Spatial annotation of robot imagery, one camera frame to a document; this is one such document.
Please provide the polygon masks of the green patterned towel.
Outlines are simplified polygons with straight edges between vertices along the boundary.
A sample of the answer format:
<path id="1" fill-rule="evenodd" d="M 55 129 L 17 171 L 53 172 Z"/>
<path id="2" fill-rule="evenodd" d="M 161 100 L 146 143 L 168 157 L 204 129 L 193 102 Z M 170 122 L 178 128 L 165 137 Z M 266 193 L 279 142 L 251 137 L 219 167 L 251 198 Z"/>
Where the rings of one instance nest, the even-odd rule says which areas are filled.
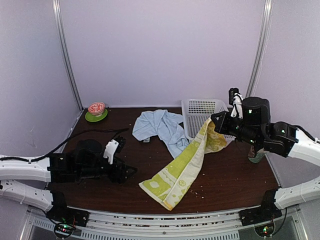
<path id="1" fill-rule="evenodd" d="M 139 187 L 168 211 L 173 210 L 198 177 L 206 154 L 217 153 L 227 146 L 223 134 L 215 132 L 215 124 L 208 118 L 193 141 L 152 178 Z"/>

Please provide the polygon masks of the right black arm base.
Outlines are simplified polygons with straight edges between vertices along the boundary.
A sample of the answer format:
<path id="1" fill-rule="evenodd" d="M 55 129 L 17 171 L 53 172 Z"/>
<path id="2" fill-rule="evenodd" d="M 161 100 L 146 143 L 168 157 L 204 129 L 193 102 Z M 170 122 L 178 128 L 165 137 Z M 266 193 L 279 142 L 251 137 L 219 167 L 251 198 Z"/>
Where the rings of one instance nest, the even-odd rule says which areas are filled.
<path id="1" fill-rule="evenodd" d="M 246 208 L 238 212 L 243 227 L 271 221 L 282 216 L 282 211 L 275 205 L 276 191 L 277 189 L 267 190 L 260 206 Z"/>

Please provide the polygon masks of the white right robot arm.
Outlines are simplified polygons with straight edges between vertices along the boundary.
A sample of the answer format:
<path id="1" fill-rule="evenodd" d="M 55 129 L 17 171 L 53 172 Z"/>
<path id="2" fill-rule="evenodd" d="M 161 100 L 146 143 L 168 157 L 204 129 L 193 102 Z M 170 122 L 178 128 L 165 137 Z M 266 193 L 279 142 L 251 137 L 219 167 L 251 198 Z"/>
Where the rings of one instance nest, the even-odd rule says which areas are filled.
<path id="1" fill-rule="evenodd" d="M 296 158 L 314 165 L 320 164 L 320 141 L 303 127 L 287 122 L 271 122 L 270 102 L 265 98 L 248 97 L 234 102 L 232 112 L 211 115 L 215 132 L 234 136 L 250 144 L 253 155 L 260 150 L 284 158 Z M 275 212 L 320 197 L 320 179 L 265 193 L 267 198 L 256 210 L 259 220 L 268 220 Z"/>

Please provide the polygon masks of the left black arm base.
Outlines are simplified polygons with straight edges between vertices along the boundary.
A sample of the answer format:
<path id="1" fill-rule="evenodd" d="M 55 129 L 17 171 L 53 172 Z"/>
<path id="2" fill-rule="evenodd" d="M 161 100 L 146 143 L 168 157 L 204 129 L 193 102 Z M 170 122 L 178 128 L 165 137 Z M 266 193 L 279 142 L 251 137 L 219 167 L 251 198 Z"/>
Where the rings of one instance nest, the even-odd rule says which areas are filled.
<path id="1" fill-rule="evenodd" d="M 62 192 L 51 190 L 49 193 L 52 196 L 52 207 L 45 211 L 49 219 L 77 227 L 87 226 L 90 215 L 88 211 L 68 207 Z"/>

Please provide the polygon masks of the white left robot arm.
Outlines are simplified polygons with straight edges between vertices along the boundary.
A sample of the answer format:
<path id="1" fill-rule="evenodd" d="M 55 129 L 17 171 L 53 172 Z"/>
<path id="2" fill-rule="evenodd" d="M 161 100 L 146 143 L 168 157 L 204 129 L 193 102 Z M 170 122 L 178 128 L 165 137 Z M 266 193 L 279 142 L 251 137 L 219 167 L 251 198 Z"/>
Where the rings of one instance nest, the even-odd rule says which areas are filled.
<path id="1" fill-rule="evenodd" d="M 61 192 L 41 190 L 22 183 L 22 180 L 43 183 L 80 183 L 86 179 L 107 177 L 122 184 L 138 169 L 116 156 L 125 139 L 118 137 L 106 146 L 94 139 L 81 140 L 68 153 L 52 152 L 38 158 L 0 157 L 0 194 L 20 204 L 30 205 L 46 213 L 53 213 L 61 222 L 72 218 Z"/>

